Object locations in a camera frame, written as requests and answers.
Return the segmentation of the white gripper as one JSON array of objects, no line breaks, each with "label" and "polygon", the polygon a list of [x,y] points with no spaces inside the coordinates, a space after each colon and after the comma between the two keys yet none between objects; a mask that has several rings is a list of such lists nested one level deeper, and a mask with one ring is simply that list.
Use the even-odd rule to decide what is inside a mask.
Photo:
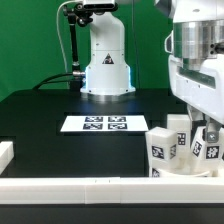
[{"label": "white gripper", "polygon": [[172,93],[188,104],[192,131],[204,123],[203,113],[209,116],[205,140],[217,143],[221,124],[224,124],[224,55],[205,60],[198,72],[189,70],[191,77],[180,73],[181,63],[182,60],[173,55],[168,58]]}]

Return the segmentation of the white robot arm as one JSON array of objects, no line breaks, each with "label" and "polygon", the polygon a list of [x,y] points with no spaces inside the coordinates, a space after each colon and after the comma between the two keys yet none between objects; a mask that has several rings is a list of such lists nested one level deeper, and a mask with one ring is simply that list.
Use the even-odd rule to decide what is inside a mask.
[{"label": "white robot arm", "polygon": [[[95,96],[131,92],[124,56],[124,26],[111,14],[123,0],[84,0],[92,14],[91,60],[83,91]],[[192,118],[206,116],[205,140],[215,143],[224,125],[224,0],[154,0],[173,22],[164,42],[172,93]]]}]

